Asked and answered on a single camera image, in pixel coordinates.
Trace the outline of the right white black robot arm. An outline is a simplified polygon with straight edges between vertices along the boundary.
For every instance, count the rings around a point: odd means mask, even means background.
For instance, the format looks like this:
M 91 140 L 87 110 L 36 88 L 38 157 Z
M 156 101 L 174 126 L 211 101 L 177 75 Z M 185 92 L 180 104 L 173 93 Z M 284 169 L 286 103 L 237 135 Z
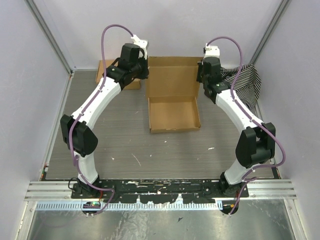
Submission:
M 215 56 L 198 62 L 197 79 L 203 84 L 204 94 L 221 108 L 240 133 L 236 159 L 229 169 L 220 175 L 218 189 L 225 197 L 232 197 L 242 187 L 246 176 L 275 155 L 275 126 L 264 123 L 238 98 L 231 85 L 222 79 L 220 59 Z

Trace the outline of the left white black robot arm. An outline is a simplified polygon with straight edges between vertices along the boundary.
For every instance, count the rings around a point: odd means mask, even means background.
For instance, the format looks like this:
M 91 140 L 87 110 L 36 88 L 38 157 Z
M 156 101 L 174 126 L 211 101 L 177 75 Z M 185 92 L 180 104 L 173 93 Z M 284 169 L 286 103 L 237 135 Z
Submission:
M 102 78 L 85 102 L 71 115 L 60 119 L 63 141 L 67 144 L 73 165 L 77 170 L 76 185 L 88 198 L 104 192 L 95 167 L 94 151 L 98 138 L 94 126 L 107 105 L 135 79 L 143 80 L 149 75 L 148 41 L 135 40 L 122 46 L 120 56 L 104 67 Z

